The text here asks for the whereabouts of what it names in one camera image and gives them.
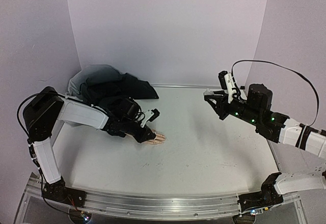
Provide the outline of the clear nail polish bottle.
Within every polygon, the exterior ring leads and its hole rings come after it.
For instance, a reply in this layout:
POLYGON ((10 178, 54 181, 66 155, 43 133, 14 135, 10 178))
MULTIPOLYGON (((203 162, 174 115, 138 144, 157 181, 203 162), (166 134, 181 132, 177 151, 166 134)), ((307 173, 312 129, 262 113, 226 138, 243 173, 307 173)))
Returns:
POLYGON ((204 96, 211 96, 211 95, 214 95, 214 92, 211 91, 210 89, 206 89, 206 91, 203 94, 204 94, 204 96))

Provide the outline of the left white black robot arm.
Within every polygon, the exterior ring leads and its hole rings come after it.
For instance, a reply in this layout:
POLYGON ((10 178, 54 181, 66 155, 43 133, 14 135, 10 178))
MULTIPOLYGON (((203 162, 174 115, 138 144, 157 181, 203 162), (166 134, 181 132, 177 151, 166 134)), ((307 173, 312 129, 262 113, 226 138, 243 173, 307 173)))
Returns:
POLYGON ((17 121, 28 137, 31 159, 50 184, 49 194, 58 202, 66 201, 69 191, 59 183, 63 178, 51 145, 57 121, 89 126, 112 136, 128 135, 140 144, 160 144, 165 137, 147 126, 158 116, 157 109, 142 111, 130 97, 95 104, 59 94, 53 87, 45 87, 24 99, 16 112, 17 121))

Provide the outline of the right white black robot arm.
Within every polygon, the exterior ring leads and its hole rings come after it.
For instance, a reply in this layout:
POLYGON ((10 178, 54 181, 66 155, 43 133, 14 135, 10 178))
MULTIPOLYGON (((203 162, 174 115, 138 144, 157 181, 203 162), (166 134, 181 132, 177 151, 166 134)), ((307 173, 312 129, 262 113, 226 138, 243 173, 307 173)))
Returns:
MULTIPOLYGON (((273 93, 263 84, 252 84, 246 100, 236 93, 224 90, 204 92, 204 100, 210 104, 221 120, 229 115, 255 126, 257 134, 265 139, 309 152, 325 159, 325 130, 317 130, 287 115, 271 111, 273 93)), ((271 187, 277 194, 325 189, 325 167, 316 167, 311 173, 277 173, 271 187)))

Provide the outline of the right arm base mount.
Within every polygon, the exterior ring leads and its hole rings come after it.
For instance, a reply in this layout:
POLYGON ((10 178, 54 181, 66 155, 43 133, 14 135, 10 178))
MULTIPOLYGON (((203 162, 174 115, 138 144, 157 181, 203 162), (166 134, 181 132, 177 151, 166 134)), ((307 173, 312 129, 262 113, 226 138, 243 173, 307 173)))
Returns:
POLYGON ((262 183, 260 191, 245 193, 238 196, 238 203, 242 212, 272 207, 277 204, 283 203, 283 196, 277 193, 275 189, 276 179, 281 175, 281 172, 273 173, 267 177, 262 183))

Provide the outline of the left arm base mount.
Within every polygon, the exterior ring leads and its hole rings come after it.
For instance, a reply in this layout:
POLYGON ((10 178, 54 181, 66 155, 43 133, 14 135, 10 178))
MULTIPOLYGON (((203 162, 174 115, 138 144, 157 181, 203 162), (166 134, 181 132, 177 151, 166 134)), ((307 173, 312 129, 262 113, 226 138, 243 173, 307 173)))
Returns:
POLYGON ((55 183, 45 183, 42 195, 47 200, 76 207, 83 207, 86 199, 85 191, 67 187, 63 177, 55 183))

